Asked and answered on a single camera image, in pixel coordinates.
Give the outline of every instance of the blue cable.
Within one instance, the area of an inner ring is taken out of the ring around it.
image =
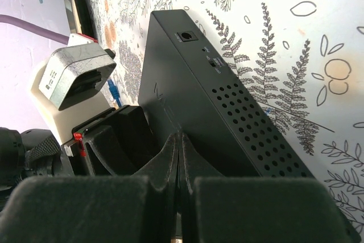
[[[122,104],[121,104],[121,100],[120,100],[120,94],[119,94],[118,87],[114,84],[112,79],[108,79],[107,83],[109,84],[109,91],[110,91],[111,95],[113,96],[114,100],[116,100],[116,103],[118,104],[118,106],[121,108]]]

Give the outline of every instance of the power jack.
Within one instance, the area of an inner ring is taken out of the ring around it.
[[[197,36],[192,31],[177,32],[183,42],[198,40]]]

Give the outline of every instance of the tablecloth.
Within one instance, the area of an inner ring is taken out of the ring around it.
[[[364,0],[88,2],[124,104],[137,104],[150,12],[186,10],[364,234]]]

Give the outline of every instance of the purple cable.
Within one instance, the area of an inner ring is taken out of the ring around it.
[[[51,39],[53,41],[59,42],[61,44],[68,44],[68,36],[65,36],[63,34],[58,34],[56,32],[47,30],[45,28],[41,28],[37,25],[34,25],[32,23],[26,22],[24,20],[21,20],[19,18],[15,18],[15,17],[11,17],[9,15],[3,15],[0,14],[0,23],[7,23],[7,24],[11,24],[14,26],[17,26],[19,28],[22,28],[26,31],[30,31],[33,34],[38,34],[42,37]]]

